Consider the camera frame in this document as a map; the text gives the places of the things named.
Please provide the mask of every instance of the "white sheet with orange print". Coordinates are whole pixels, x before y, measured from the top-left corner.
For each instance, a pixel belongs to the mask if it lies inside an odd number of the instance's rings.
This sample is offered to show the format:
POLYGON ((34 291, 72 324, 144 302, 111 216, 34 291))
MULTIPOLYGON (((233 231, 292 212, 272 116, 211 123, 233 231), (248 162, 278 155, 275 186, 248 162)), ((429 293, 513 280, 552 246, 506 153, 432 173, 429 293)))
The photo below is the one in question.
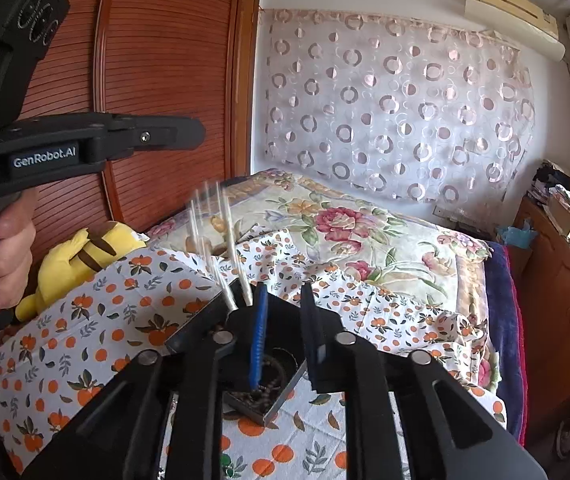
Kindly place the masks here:
MULTIPOLYGON (((255 230, 238 246, 245 271, 262 276, 272 294, 298 301, 306 278, 318 304, 339 312, 347 330, 370 338, 398 320, 400 353, 428 348, 457 376, 470 369, 484 333, 461 314, 354 282, 333 264, 312 263, 287 230, 255 230), (434 338, 426 316, 443 327, 434 338), (444 360, 443 356, 456 358, 444 360)), ((223 272, 229 264, 219 260, 223 272)), ((145 248, 99 272, 32 320, 0 347, 0 434, 21 472, 56 433, 138 352, 155 348, 217 293, 192 254, 145 248)), ((395 346, 380 345, 383 351, 395 346)), ((504 413, 491 392, 467 384, 486 409, 504 413)), ((230 478, 345 477, 345 415, 340 394, 316 395, 301 379, 267 428, 225 409, 223 473, 230 478)))

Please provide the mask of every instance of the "brown louvered door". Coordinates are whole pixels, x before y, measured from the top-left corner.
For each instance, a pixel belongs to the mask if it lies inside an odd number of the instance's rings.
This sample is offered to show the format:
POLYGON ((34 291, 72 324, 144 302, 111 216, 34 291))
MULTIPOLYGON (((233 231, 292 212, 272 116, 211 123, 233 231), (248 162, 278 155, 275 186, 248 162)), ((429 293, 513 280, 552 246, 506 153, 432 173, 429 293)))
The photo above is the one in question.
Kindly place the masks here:
POLYGON ((124 221, 144 230, 205 179, 230 173, 230 95, 238 0, 111 0, 105 40, 109 112, 199 118, 193 152, 139 153, 112 165, 124 221))
MULTIPOLYGON (((92 109, 92 50, 99 0, 70 0, 71 8, 47 56, 36 67, 21 119, 92 109)), ((34 260, 78 229, 108 219, 100 175, 40 187, 34 260)))

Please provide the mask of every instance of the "air conditioner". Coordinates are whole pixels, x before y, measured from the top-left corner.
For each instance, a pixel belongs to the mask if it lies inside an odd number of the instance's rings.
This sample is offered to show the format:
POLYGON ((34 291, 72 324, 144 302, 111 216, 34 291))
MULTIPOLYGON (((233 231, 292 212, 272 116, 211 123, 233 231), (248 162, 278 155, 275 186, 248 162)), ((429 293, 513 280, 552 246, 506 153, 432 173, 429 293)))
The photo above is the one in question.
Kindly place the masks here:
POLYGON ((558 41, 556 19, 527 0, 466 0, 465 17, 551 60, 560 61, 564 56, 565 47, 558 41))

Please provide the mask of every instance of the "navy blue blanket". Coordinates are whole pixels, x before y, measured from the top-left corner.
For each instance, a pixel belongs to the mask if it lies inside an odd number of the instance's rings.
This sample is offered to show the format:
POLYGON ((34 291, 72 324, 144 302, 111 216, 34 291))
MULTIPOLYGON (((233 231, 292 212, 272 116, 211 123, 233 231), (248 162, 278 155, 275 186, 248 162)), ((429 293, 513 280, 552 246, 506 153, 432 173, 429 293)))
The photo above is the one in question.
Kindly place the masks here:
POLYGON ((507 429, 522 444, 526 420, 527 380, 524 375, 522 323, 506 247, 488 242, 494 253, 485 260, 489 334, 500 353, 497 395, 505 402, 507 429))

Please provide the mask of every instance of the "camera lens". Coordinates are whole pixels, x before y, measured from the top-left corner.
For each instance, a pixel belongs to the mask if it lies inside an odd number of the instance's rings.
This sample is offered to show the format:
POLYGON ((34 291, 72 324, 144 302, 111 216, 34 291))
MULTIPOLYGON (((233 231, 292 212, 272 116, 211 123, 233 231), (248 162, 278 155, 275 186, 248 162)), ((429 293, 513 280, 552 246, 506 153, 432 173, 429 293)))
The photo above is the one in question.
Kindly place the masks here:
POLYGON ((27 0, 18 13, 18 28, 27 27, 39 8, 41 0, 27 0))
POLYGON ((30 40, 36 42, 43 34, 45 30, 45 26, 50 20, 50 16, 52 15, 52 6, 50 4, 46 4, 43 9, 36 15, 36 19, 32 24, 32 30, 30 30, 30 40))
POLYGON ((52 42, 52 38, 54 37, 54 34, 56 34, 57 30, 59 30, 59 20, 54 20, 50 23, 50 26, 47 28, 45 34, 43 35, 44 46, 48 46, 52 42))

